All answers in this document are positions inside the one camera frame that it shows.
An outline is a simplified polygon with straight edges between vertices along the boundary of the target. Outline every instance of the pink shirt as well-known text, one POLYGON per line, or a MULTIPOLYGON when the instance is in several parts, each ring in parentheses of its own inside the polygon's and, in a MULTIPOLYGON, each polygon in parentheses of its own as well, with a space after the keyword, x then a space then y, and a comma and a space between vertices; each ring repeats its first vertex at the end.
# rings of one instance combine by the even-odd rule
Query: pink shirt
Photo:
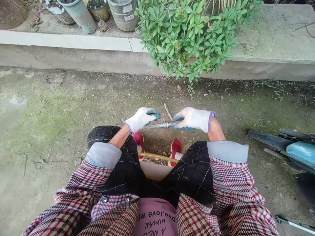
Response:
POLYGON ((133 236, 177 236, 175 208, 161 198, 141 198, 133 236))

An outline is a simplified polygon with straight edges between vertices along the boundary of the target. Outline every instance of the hand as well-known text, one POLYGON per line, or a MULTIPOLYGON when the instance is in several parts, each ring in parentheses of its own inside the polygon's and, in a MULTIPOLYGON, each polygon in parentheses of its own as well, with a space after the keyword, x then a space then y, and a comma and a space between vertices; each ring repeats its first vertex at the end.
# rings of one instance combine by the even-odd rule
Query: hand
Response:
POLYGON ((212 117, 216 117, 214 111, 196 110, 187 107, 177 113, 172 121, 182 120, 182 122, 174 126, 174 129, 196 128, 208 133, 210 131, 210 121, 212 117))
POLYGON ((161 118, 160 113, 153 108, 139 108, 139 110, 134 114, 133 117, 124 121, 124 125, 128 125, 131 134, 134 135, 135 132, 142 129, 145 125, 150 124, 151 121, 157 121, 161 118))

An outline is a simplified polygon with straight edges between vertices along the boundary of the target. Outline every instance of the plaid sleeve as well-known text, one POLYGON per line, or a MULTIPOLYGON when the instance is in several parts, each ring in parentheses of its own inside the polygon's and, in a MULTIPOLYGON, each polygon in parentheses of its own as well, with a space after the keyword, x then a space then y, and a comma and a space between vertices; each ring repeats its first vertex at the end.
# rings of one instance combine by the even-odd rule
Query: plaid sleeve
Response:
POLYGON ((84 160, 69 183, 56 193, 56 204, 37 216, 23 235, 78 234, 90 223, 90 212, 112 170, 84 160))
POLYGON ((254 186, 247 162, 210 158, 222 234, 278 235, 271 213, 264 207, 265 199, 254 186))

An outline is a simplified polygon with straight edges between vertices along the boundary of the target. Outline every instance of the person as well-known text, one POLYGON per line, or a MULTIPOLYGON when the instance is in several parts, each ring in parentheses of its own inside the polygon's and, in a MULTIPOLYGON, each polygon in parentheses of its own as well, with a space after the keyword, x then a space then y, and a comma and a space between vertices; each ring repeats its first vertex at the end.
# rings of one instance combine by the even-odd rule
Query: person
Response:
POLYGON ((209 141, 183 155, 175 140, 179 162, 161 181, 147 179, 138 130, 159 118, 156 109, 140 108, 122 128, 95 127, 81 166, 24 235, 278 235, 247 168, 248 145, 227 141, 215 112, 176 114, 175 129, 201 129, 209 141))

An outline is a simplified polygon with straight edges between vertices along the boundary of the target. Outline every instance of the jacket sleeve cuff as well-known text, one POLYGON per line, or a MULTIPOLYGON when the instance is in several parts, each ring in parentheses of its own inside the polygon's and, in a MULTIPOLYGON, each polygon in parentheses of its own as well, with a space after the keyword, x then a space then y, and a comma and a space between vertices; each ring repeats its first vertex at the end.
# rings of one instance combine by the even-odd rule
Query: jacket sleeve cuff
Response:
POLYGON ((114 168, 121 157, 121 150, 111 143, 96 142, 86 154, 85 160, 98 167, 114 168))
POLYGON ((248 145, 232 141, 207 142, 209 156, 231 163, 244 163, 248 157, 248 145))

